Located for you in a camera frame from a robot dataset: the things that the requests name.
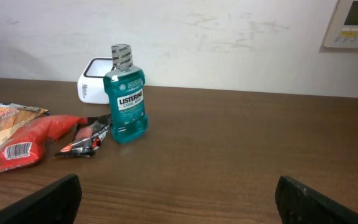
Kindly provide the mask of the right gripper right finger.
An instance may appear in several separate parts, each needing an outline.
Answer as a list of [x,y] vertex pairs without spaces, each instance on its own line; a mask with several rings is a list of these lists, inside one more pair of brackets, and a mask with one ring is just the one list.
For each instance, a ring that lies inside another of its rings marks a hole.
[[358,213],[287,175],[279,178],[275,203],[283,224],[358,224]]

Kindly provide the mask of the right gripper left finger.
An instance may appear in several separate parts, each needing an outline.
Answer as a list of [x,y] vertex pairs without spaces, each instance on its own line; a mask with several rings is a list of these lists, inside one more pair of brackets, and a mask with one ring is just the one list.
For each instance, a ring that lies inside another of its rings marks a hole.
[[69,174],[0,210],[0,223],[72,224],[81,198],[79,178],[76,174]]

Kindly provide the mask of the beige wall control panel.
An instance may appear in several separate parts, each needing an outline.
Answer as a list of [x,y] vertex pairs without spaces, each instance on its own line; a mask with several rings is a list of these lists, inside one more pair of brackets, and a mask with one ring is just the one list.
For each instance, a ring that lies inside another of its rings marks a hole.
[[358,49],[358,0],[338,0],[323,47]]

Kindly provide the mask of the beige snack bag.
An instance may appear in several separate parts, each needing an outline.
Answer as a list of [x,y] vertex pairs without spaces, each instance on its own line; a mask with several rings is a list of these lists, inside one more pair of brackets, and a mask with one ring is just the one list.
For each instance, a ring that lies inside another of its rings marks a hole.
[[0,103],[0,145],[6,142],[19,128],[45,115],[49,115],[49,110],[45,108]]

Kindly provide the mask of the teal mouthwash bottle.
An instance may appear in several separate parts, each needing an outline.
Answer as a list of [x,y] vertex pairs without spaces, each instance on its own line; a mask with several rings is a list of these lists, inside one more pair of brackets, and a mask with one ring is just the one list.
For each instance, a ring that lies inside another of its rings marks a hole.
[[144,71],[135,66],[129,44],[111,47],[112,70],[103,78],[112,116],[112,136],[127,143],[143,135],[149,121],[145,113]]

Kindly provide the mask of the hex wrench set packet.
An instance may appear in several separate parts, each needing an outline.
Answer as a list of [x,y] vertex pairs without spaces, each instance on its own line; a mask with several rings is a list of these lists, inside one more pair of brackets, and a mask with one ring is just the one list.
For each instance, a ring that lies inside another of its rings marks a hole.
[[91,157],[96,154],[112,127],[112,116],[106,114],[87,117],[85,124],[77,124],[73,141],[55,153],[55,157]]

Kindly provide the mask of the red snack bag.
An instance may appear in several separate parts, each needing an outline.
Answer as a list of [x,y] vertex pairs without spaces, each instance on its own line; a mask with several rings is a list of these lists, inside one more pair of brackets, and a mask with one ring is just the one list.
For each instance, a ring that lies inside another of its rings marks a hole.
[[30,166],[45,154],[44,144],[64,136],[75,124],[86,124],[85,117],[44,116],[19,128],[0,145],[0,172]]

